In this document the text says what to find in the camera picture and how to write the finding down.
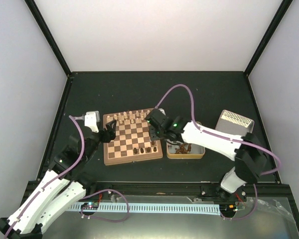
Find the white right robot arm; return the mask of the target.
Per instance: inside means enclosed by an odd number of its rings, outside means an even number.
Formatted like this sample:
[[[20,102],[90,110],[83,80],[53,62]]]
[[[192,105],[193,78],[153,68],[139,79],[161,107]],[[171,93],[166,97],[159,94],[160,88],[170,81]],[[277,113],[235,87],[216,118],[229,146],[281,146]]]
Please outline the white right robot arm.
[[[213,150],[234,162],[217,187],[217,196],[223,201],[232,198],[238,188],[256,184],[267,163],[267,153],[261,150],[258,138],[252,133],[233,135],[198,125],[193,120],[172,119],[161,110],[153,109],[146,121],[155,129],[159,139],[195,144]]]

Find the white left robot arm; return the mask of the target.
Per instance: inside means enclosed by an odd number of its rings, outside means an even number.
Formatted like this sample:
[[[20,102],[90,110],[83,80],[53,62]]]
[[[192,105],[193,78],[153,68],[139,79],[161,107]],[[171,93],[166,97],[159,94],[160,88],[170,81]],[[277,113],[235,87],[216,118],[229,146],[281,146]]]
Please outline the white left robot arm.
[[[93,198],[97,186],[84,172],[85,165],[102,143],[116,137],[116,121],[104,129],[91,125],[85,138],[76,121],[70,117],[79,138],[69,138],[68,144],[53,158],[44,177],[25,202],[12,215],[0,218],[0,232],[6,239],[40,239],[48,227],[73,203]]]

